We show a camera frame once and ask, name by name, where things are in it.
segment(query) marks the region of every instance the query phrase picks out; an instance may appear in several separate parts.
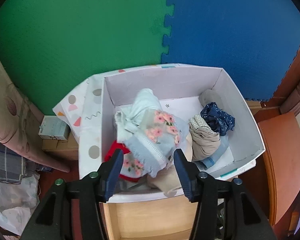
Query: red cloth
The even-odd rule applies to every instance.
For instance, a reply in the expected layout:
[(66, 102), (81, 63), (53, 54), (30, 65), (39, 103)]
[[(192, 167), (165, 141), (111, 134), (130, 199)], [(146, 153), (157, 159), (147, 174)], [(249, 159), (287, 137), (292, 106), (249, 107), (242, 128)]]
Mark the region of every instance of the red cloth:
[[(111, 159), (111, 156), (114, 154), (114, 151), (116, 149), (121, 149), (123, 151), (123, 154), (130, 153), (130, 150), (123, 143), (117, 143), (117, 140), (115, 140), (112, 143), (110, 150), (108, 151), (108, 153), (105, 156), (105, 162), (107, 162)], [(130, 177), (124, 176), (122, 174), (119, 175), (119, 178), (131, 181), (131, 182), (138, 182), (138, 180), (140, 179), (140, 178), (130, 178)]]

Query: orange triangle shape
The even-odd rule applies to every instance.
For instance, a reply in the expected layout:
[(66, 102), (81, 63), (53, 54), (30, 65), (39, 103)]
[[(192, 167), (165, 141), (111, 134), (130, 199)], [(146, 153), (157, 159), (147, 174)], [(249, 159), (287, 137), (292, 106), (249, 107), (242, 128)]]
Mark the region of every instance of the orange triangle shape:
[(78, 127), (78, 126), (80, 126), (80, 123), (81, 123), (81, 117), (79, 117), (79, 118), (77, 119), (77, 121), (74, 122), (73, 125)]

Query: interlocking foam mat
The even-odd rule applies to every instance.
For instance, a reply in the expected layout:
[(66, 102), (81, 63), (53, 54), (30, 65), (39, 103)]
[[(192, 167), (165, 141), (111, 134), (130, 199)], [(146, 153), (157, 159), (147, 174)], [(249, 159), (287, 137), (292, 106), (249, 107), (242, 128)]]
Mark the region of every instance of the interlocking foam mat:
[(6, 0), (0, 60), (45, 114), (85, 78), (159, 64), (166, 0)]
[(245, 98), (272, 97), (300, 45), (300, 13), (291, 0), (167, 0), (171, 4), (162, 63), (223, 67)]

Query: green screw head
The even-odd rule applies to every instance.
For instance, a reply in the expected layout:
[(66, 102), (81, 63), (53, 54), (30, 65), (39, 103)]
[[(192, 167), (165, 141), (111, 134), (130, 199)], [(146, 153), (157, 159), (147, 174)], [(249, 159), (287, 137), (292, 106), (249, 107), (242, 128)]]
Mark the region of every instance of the green screw head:
[(89, 174), (89, 177), (92, 178), (92, 179), (94, 179), (94, 178), (96, 178), (96, 177), (98, 177), (98, 176), (99, 176), (99, 174), (98, 174), (96, 171), (93, 171), (93, 172), (91, 172), (91, 173)]
[(63, 179), (56, 179), (55, 180), (55, 182), (54, 182), (54, 184), (56, 184), (56, 185), (61, 185), (63, 183)]

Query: wooden drawer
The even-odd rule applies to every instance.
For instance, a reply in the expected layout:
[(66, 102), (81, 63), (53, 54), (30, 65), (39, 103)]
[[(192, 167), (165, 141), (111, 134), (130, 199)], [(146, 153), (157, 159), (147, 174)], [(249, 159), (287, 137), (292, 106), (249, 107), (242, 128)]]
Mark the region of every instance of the wooden drawer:
[(103, 204), (110, 240), (184, 240), (190, 236), (197, 203), (182, 196)]

